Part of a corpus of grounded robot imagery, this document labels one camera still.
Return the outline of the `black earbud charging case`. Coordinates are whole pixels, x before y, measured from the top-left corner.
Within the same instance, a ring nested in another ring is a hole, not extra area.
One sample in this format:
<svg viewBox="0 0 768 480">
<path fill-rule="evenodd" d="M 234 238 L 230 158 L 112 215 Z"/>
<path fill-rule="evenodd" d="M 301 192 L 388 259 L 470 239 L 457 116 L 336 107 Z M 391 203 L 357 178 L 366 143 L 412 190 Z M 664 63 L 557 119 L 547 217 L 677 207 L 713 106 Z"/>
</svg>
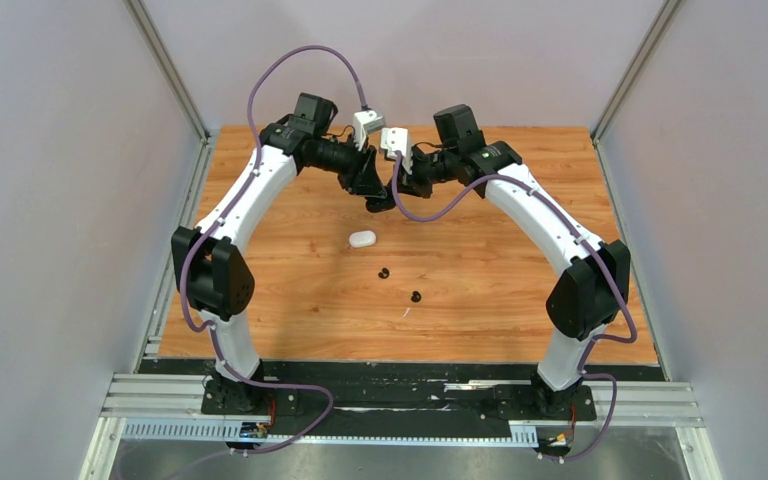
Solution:
<svg viewBox="0 0 768 480">
<path fill-rule="evenodd" d="M 372 198 L 365 201 L 365 208 L 369 213 L 377 214 L 392 210 L 396 207 L 396 202 L 392 197 Z"/>
</svg>

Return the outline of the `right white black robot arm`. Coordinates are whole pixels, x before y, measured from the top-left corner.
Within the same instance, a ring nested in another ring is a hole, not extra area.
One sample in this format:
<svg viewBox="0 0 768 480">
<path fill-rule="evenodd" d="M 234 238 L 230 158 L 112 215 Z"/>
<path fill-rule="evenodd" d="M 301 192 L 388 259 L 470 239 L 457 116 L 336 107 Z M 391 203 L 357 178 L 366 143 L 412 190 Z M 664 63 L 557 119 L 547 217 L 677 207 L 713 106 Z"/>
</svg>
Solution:
<svg viewBox="0 0 768 480">
<path fill-rule="evenodd" d="M 508 143 L 487 142 L 469 106 L 441 110 L 434 122 L 440 146 L 433 152 L 413 145 L 404 128 L 381 133 L 380 145 L 395 163 L 390 181 L 395 205 L 404 211 L 402 195 L 427 198 L 434 185 L 456 180 L 464 189 L 448 210 L 474 192 L 538 247 L 557 276 L 546 301 L 553 332 L 529 385 L 504 388 L 497 398 L 501 413 L 510 417 L 570 415 L 585 398 L 584 365 L 595 344 L 608 339 L 608 325 L 623 316 L 629 328 L 624 342 L 637 339 L 628 309 L 630 251 L 620 240 L 604 242 L 575 220 Z"/>
</svg>

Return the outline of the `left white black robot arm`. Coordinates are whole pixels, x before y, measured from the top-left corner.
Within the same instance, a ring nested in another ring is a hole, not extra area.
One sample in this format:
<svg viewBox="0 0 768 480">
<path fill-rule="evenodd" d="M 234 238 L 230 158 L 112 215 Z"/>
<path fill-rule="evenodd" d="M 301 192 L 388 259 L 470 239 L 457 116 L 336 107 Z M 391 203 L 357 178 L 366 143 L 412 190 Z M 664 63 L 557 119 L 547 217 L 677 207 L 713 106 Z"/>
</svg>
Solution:
<svg viewBox="0 0 768 480">
<path fill-rule="evenodd" d="M 205 413 L 257 413 L 277 388 L 265 382 L 253 345 L 247 313 L 256 281 L 243 253 L 279 194 L 312 167 L 334 173 L 344 191 L 368 205 L 387 197 L 376 172 L 376 149 L 368 141 L 370 133 L 384 127 L 384 115 L 362 106 L 353 115 L 348 138 L 340 140 L 330 132 L 337 112 L 331 100 L 300 94 L 293 112 L 257 133 L 250 160 L 209 214 L 172 234 L 185 322 L 194 332 L 207 332 L 214 348 Z"/>
</svg>

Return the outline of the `white earbud charging case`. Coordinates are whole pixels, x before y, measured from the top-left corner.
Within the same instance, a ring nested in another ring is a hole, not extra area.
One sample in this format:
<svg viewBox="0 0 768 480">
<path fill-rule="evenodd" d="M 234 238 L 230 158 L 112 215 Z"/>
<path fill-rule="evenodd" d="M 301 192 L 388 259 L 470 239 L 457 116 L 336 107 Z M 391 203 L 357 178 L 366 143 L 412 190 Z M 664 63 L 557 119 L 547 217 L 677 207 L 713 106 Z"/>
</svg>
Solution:
<svg viewBox="0 0 768 480">
<path fill-rule="evenodd" d="M 349 235 L 348 244 L 353 249 L 366 248 L 377 242 L 377 235 L 372 230 L 356 231 Z"/>
</svg>

